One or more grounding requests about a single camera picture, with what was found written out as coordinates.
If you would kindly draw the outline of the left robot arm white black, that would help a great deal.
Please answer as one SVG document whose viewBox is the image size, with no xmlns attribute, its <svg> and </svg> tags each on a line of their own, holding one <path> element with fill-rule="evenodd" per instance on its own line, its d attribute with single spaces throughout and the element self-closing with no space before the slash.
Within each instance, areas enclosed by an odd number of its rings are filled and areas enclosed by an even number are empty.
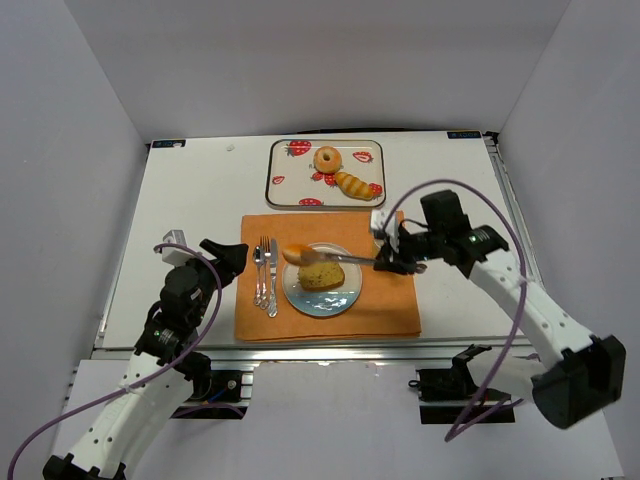
<svg viewBox="0 0 640 480">
<path fill-rule="evenodd" d="M 195 348 L 213 324 L 223 289 L 243 273 L 249 247 L 204 239 L 197 250 L 172 242 L 154 250 L 172 268 L 118 387 L 69 452 L 49 458 L 46 479 L 131 478 L 176 410 L 211 387 L 211 361 Z"/>
</svg>

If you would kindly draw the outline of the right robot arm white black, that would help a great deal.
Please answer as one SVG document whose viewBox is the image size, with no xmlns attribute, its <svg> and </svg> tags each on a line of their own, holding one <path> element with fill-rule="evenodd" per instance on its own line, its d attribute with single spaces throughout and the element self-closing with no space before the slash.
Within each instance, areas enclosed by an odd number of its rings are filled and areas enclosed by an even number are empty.
<svg viewBox="0 0 640 480">
<path fill-rule="evenodd" d="M 535 350 L 533 359 L 525 359 L 511 356 L 508 345 L 499 350 L 471 345 L 453 357 L 444 380 L 421 386 L 424 400 L 451 394 L 468 398 L 469 406 L 452 426 L 454 434 L 485 419 L 474 410 L 487 389 L 506 394 L 500 406 L 533 403 L 559 429 L 620 399 L 626 349 L 615 336 L 598 337 L 530 281 L 509 242 L 490 226 L 472 227 L 455 192 L 426 195 L 421 207 L 426 223 L 418 233 L 408 232 L 394 213 L 372 212 L 370 231 L 382 243 L 375 269 L 418 274 L 426 261 L 444 261 L 484 291 Z"/>
</svg>

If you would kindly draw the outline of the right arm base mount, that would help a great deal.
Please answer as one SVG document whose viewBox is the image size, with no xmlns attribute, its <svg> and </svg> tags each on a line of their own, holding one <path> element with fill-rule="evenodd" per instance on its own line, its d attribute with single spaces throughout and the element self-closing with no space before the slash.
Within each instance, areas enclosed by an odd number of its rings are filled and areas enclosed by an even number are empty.
<svg viewBox="0 0 640 480">
<path fill-rule="evenodd" d="M 472 344 L 452 359 L 450 367 L 416 371 L 416 378 L 408 382 L 408 388 L 418 396 L 422 425 L 454 424 L 480 384 L 474 382 L 463 367 L 473 357 L 491 350 L 488 345 Z M 481 423 L 512 424 L 515 422 L 515 413 L 510 406 L 511 400 L 510 395 L 487 388 L 464 420 L 483 416 Z"/>
</svg>

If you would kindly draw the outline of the round sesame bun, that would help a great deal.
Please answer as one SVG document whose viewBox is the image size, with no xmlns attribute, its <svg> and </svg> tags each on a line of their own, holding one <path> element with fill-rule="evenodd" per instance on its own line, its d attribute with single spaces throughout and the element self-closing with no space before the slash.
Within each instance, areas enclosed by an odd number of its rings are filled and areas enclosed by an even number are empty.
<svg viewBox="0 0 640 480">
<path fill-rule="evenodd" d="M 310 265 L 315 260 L 315 250 L 308 245 L 292 244 L 282 249 L 284 259 L 296 266 Z"/>
</svg>

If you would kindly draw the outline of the sliced loaf bread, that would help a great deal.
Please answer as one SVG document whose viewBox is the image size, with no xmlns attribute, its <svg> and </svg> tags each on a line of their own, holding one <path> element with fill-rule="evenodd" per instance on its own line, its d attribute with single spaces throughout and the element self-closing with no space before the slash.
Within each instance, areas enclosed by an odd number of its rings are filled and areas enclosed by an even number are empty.
<svg viewBox="0 0 640 480">
<path fill-rule="evenodd" d="M 297 279 L 305 291 L 327 291 L 343 285 L 346 275 L 336 262 L 320 262 L 298 269 Z"/>
</svg>

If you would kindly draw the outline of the metal serving tongs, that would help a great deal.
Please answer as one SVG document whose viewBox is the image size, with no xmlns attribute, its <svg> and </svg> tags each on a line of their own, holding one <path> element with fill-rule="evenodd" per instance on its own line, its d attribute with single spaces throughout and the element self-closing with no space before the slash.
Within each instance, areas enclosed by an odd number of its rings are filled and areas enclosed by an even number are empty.
<svg viewBox="0 0 640 480">
<path fill-rule="evenodd" d="M 374 258 L 357 257 L 352 255 L 337 254 L 332 252 L 321 251 L 304 251 L 301 255 L 302 265 L 311 265 L 315 263 L 337 262 L 345 264 L 357 264 L 373 266 L 376 263 Z"/>
</svg>

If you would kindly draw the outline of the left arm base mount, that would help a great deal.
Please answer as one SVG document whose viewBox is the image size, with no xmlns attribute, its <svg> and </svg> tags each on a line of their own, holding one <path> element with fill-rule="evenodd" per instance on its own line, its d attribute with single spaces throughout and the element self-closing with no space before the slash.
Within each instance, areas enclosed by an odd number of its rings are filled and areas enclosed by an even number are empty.
<svg viewBox="0 0 640 480">
<path fill-rule="evenodd" d="M 195 383 L 194 393 L 172 415 L 178 420 L 241 420 L 248 409 L 252 374 L 212 370 Z"/>
</svg>

